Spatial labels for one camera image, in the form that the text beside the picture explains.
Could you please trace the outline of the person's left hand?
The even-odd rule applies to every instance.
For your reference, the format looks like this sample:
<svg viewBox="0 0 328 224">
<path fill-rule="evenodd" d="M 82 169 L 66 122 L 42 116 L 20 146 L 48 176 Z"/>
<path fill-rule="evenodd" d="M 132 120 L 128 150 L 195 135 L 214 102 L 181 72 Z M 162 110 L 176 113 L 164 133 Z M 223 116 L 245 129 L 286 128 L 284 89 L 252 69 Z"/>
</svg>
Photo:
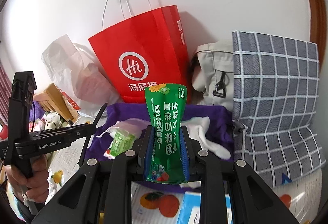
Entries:
<svg viewBox="0 0 328 224">
<path fill-rule="evenodd" d="M 37 203 L 44 203 L 49 194 L 49 173 L 47 170 L 47 157 L 41 155 L 32 164 L 33 177 L 26 179 L 15 166 L 5 166 L 8 182 L 12 186 L 16 198 L 23 202 L 21 186 L 28 188 L 26 196 Z"/>
</svg>

